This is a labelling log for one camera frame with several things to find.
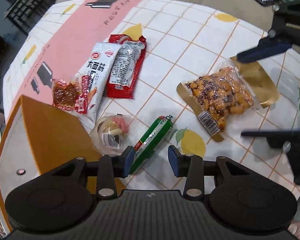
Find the green sausage stick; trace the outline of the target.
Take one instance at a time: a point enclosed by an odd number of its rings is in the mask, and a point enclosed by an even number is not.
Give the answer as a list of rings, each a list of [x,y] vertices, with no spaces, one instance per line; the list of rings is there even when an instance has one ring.
[[[157,117],[136,143],[131,175],[136,174],[165,141],[173,127],[172,119],[172,115]]]

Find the peanut snack vacuum pack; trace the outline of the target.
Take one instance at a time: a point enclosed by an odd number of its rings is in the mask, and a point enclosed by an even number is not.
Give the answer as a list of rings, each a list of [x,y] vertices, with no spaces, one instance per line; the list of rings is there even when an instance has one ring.
[[[267,108],[279,99],[275,83],[257,61],[241,63],[235,56],[211,74],[179,83],[176,91],[215,142],[223,141],[228,116]]]

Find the round pastry clear wrapper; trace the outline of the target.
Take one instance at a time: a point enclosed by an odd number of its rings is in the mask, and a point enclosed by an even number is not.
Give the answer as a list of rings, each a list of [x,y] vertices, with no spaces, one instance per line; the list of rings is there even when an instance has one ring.
[[[123,114],[108,114],[99,118],[89,133],[95,150],[102,155],[121,155],[132,144],[134,121],[132,116]]]

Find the white red gluten snack bag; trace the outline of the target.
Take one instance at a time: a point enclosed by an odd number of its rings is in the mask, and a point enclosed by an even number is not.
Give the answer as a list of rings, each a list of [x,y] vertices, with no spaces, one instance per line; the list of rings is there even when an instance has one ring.
[[[86,63],[75,75],[78,97],[73,115],[89,128],[95,126],[104,89],[120,48],[121,45],[115,43],[96,43]]]

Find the orange cardboard box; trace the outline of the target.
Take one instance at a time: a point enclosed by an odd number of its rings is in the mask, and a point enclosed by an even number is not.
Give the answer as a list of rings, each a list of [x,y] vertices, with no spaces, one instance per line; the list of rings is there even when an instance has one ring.
[[[41,235],[77,226],[102,199],[101,157],[77,117],[21,96],[0,142],[3,220]]]

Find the checked pink picnic cloth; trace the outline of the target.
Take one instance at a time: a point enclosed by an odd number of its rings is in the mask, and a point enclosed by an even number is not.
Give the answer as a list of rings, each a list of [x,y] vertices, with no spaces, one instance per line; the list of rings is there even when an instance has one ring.
[[[136,0],[130,7],[119,3],[123,13],[107,24],[103,10],[91,9],[87,0],[53,5],[32,28],[3,79],[3,107],[10,114],[21,94],[50,100],[50,89],[37,73],[41,55],[45,77],[69,79],[79,72],[93,45],[106,41],[136,24],[142,25],[147,50],[133,99],[104,98],[98,116],[125,114],[134,117],[136,143],[160,115],[173,116],[171,134],[144,167],[122,182],[128,189],[179,189],[169,166],[167,148],[194,138],[205,146],[204,158],[225,155],[286,187],[296,197],[300,186],[285,155],[272,150],[263,138],[244,138],[245,129],[284,130],[300,128],[300,49],[264,59],[261,66],[278,88],[279,100],[268,108],[250,108],[228,117],[224,140],[214,142],[199,124],[192,109],[177,94],[179,83],[217,71],[229,57],[255,46],[266,32],[257,26],[203,5],[170,0]]]

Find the red chili snack packet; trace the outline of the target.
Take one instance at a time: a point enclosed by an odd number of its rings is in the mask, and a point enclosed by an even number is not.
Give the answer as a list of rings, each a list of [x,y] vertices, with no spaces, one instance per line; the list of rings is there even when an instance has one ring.
[[[71,112],[75,108],[79,90],[74,81],[52,80],[52,105],[57,109]]]

